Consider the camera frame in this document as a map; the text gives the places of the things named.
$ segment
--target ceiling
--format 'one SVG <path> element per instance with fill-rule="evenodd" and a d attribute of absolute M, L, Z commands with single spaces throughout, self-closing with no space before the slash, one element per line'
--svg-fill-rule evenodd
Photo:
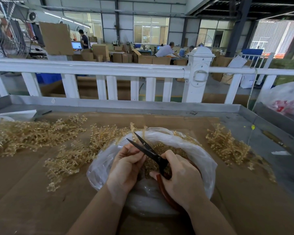
<path fill-rule="evenodd" d="M 241 0 L 232 0 L 231 15 L 230 0 L 211 0 L 191 15 L 233 17 L 238 14 L 240 2 Z M 253 0 L 247 18 L 294 20 L 294 0 Z"/>

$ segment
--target man in white shirt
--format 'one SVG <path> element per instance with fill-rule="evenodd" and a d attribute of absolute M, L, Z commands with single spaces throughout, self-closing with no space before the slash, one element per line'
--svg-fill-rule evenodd
<path fill-rule="evenodd" d="M 173 54 L 179 58 L 180 56 L 174 52 L 173 47 L 174 47 L 174 42 L 170 42 L 169 45 L 165 45 L 161 47 L 159 51 L 156 53 L 156 57 L 165 57 L 169 54 Z"/>

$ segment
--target hand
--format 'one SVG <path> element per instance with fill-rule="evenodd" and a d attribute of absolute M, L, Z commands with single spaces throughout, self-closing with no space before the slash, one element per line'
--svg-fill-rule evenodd
<path fill-rule="evenodd" d="M 200 172 L 188 160 L 171 150 L 166 151 L 161 157 L 167 159 L 171 166 L 171 179 L 167 180 L 163 176 L 161 178 L 166 191 L 174 201 L 189 213 L 192 206 L 208 200 Z M 158 174 L 155 171 L 150 172 L 150 176 L 155 180 Z"/>
<path fill-rule="evenodd" d="M 114 158 L 106 182 L 110 192 L 113 190 L 126 197 L 135 185 L 138 172 L 145 162 L 145 159 L 146 155 L 132 144 L 129 143 L 123 146 Z"/>

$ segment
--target person's right hand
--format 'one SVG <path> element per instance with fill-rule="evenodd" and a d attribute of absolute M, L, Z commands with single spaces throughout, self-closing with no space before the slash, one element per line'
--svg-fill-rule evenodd
<path fill-rule="evenodd" d="M 172 150 L 166 151 L 161 157 L 167 159 L 171 166 L 171 179 L 161 177 L 165 190 L 174 201 L 189 212 L 193 205 L 208 200 L 200 172 L 188 160 L 174 154 Z M 155 171 L 150 172 L 155 180 L 158 174 Z"/>

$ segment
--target black scissor blade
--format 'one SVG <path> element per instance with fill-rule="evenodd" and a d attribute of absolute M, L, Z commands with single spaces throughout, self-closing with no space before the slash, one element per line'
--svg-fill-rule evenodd
<path fill-rule="evenodd" d="M 151 146 L 149 146 L 149 144 L 145 141 L 145 140 L 143 140 L 137 133 L 135 133 L 134 132 L 134 134 L 137 136 L 137 138 L 140 140 L 140 142 L 145 146 L 145 148 L 147 149 L 147 150 L 149 150 L 150 152 L 152 152 L 153 154 L 157 154 L 154 150 L 153 150 L 153 148 L 151 147 Z"/>
<path fill-rule="evenodd" d="M 143 148 L 142 146 L 140 146 L 138 143 L 133 142 L 132 140 L 128 139 L 127 140 L 133 144 L 134 147 L 136 147 L 137 149 L 139 149 L 141 152 L 143 152 L 144 154 L 146 154 L 148 157 L 150 157 L 151 159 L 153 159 L 155 162 L 157 162 L 159 164 L 159 156 L 157 154 L 154 154 L 152 152 L 150 152 L 149 150 Z"/>

